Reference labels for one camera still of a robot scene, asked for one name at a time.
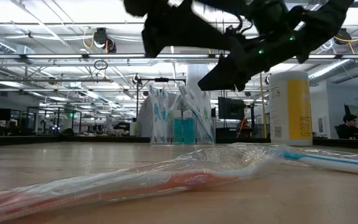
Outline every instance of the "blue bottle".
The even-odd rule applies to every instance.
[[[196,144],[196,124],[191,111],[183,112],[183,143]]]
[[[183,143],[183,121],[181,118],[181,111],[175,110],[172,113],[172,143],[182,144]]]

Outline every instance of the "yellow label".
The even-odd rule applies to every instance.
[[[311,139],[310,93],[307,80],[288,81],[290,139]]]

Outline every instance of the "desk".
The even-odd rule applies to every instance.
[[[211,146],[60,142],[0,147],[0,190],[172,159]],[[353,149],[334,150],[352,151]],[[358,223],[358,175],[286,162],[266,177],[161,197],[87,205],[7,223]]]

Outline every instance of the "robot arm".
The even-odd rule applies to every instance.
[[[142,31],[145,52],[156,57],[166,46],[228,50],[218,64],[198,83],[202,90],[239,90],[251,76],[296,56],[299,63],[309,53],[337,34],[354,0],[329,0],[317,11],[296,6],[288,11],[283,0],[197,0],[251,21],[259,37],[247,39],[239,27],[221,33],[191,10],[192,0],[179,6],[168,0],[124,0],[128,13],[147,14]],[[295,30],[301,22],[303,27]]]

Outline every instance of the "table surface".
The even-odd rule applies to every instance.
[[[0,147],[0,190],[173,159],[211,146],[60,142]],[[358,150],[326,148],[358,153]],[[358,175],[284,163],[209,189],[46,212],[8,223],[358,223]]]

